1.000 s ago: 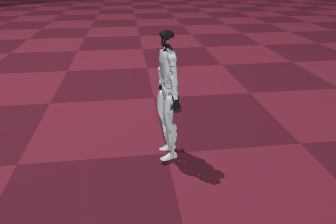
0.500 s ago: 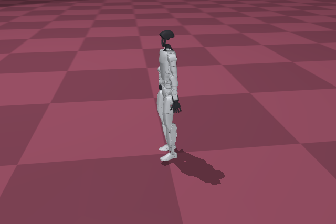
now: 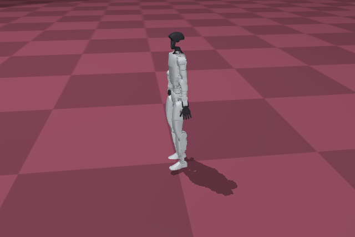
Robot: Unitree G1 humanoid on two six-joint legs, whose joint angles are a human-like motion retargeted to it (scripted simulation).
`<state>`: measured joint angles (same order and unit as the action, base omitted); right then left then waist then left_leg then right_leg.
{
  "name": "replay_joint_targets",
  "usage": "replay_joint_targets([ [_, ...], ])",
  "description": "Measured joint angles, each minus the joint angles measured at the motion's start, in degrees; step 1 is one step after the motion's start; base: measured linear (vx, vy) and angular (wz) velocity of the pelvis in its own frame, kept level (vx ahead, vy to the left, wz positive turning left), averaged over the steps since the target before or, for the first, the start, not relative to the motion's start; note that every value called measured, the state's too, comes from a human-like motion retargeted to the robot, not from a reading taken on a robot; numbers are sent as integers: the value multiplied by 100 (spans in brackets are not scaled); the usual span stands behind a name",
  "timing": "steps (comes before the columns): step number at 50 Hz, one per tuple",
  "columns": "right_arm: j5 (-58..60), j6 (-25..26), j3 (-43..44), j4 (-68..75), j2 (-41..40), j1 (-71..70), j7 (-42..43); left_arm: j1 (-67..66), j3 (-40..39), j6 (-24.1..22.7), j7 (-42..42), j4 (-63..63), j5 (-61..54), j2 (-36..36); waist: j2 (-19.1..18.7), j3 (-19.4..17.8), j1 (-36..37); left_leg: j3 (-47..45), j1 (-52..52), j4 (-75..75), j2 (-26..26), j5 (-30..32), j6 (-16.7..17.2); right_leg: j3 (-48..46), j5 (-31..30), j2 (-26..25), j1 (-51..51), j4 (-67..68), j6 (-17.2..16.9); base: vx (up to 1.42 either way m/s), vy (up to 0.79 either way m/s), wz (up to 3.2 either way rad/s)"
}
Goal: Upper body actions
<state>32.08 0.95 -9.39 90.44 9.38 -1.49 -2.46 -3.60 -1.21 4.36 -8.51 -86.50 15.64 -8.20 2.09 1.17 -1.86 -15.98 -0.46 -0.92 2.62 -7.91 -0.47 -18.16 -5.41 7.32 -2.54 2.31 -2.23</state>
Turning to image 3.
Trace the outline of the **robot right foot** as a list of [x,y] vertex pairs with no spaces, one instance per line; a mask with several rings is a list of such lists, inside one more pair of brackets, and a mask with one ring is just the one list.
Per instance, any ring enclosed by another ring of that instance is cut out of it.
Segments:
[[[186,154],[185,154],[184,158],[185,158],[185,157],[186,157]],[[175,154],[169,156],[168,158],[169,158],[169,159],[178,159],[178,155],[175,153]]]

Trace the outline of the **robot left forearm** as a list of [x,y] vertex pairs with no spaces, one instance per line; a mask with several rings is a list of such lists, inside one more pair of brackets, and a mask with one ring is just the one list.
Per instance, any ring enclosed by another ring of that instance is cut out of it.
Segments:
[[181,88],[180,88],[180,91],[181,91],[181,100],[182,100],[182,103],[183,103],[183,106],[188,106],[188,103],[187,103],[187,91],[188,91],[188,86],[187,86],[187,82],[186,80],[182,80],[180,82],[180,85],[181,85]]

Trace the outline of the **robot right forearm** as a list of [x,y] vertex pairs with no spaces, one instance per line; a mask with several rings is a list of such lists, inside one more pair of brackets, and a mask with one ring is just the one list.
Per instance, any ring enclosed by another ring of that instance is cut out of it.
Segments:
[[173,91],[173,85],[170,82],[170,77],[168,77],[168,90],[171,90],[171,92]]

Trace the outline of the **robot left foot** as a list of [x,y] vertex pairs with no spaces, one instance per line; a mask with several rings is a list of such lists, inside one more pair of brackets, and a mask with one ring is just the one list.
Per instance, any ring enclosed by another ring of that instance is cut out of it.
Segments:
[[187,161],[184,160],[184,164],[180,164],[180,162],[175,163],[174,165],[170,166],[169,169],[170,170],[178,170],[181,168],[185,168],[187,167]]

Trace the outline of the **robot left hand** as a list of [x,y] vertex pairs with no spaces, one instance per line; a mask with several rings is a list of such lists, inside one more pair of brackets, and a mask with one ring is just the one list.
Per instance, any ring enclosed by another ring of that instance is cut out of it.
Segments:
[[185,106],[185,107],[183,106],[183,103],[182,103],[183,109],[182,109],[182,112],[181,112],[180,116],[183,114],[183,120],[185,118],[187,120],[187,117],[189,119],[189,115],[190,115],[190,118],[191,118],[190,109],[188,108],[189,107],[189,102],[187,101],[187,103],[188,103],[188,106]]

